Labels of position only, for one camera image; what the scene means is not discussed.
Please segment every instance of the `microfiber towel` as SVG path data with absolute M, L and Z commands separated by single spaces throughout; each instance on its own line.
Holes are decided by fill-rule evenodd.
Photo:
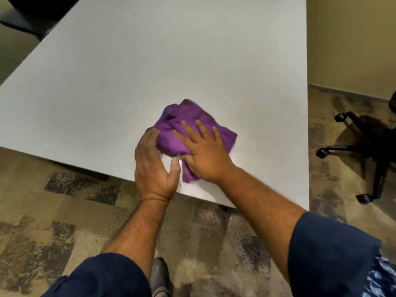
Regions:
M 188 99 L 183 100 L 180 104 L 168 105 L 162 112 L 161 118 L 154 125 L 155 128 L 161 130 L 157 141 L 157 148 L 163 153 L 173 157 L 178 154 L 190 154 L 190 151 L 183 142 L 172 133 L 172 130 L 176 129 L 177 132 L 188 137 L 181 125 L 181 121 L 185 120 L 191 128 L 199 133 L 195 125 L 195 120 L 197 119 L 210 131 L 213 126 L 219 130 L 225 149 L 230 153 L 235 144 L 237 134 L 217 124 L 210 114 Z M 187 164 L 183 161 L 183 181 L 189 183 L 197 179 L 198 178 L 192 174 Z

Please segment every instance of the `baseboard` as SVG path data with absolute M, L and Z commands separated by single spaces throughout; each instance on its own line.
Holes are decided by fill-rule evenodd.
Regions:
M 368 94 L 359 94 L 359 93 L 355 93 L 355 92 L 351 92 L 351 91 L 344 91 L 342 89 L 334 89 L 332 87 L 326 87 L 326 86 L 321 86 L 321 85 L 317 85 L 317 84 L 309 84 L 308 83 L 308 88 L 309 89 L 316 89 L 322 93 L 334 93 L 334 94 L 340 94 L 343 95 L 345 97 L 351 97 L 351 98 L 360 98 L 360 99 L 364 99 L 364 100 L 372 100 L 372 101 L 376 101 L 376 102 L 384 102 L 384 103 L 388 103 L 389 99 L 385 99 L 385 98 L 380 98 L 377 96 L 370 96 Z

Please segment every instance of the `forearm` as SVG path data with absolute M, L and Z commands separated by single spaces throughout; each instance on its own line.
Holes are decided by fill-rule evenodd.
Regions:
M 167 203 L 143 200 L 115 240 L 103 251 L 125 255 L 150 279 L 155 243 L 166 212 Z
M 290 239 L 305 210 L 240 168 L 230 170 L 218 185 L 249 221 L 288 279 Z

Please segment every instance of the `left hand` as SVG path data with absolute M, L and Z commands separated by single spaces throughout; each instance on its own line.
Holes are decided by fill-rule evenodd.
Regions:
M 160 131 L 155 128 L 146 131 L 135 149 L 135 183 L 140 201 L 155 199 L 168 203 L 179 185 L 179 160 L 172 158 L 168 173 L 156 148 L 159 135 Z

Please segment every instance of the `foot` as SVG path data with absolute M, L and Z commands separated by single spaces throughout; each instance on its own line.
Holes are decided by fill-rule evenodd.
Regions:
M 168 266 L 162 257 L 152 262 L 150 287 L 152 296 L 170 296 L 170 278 Z

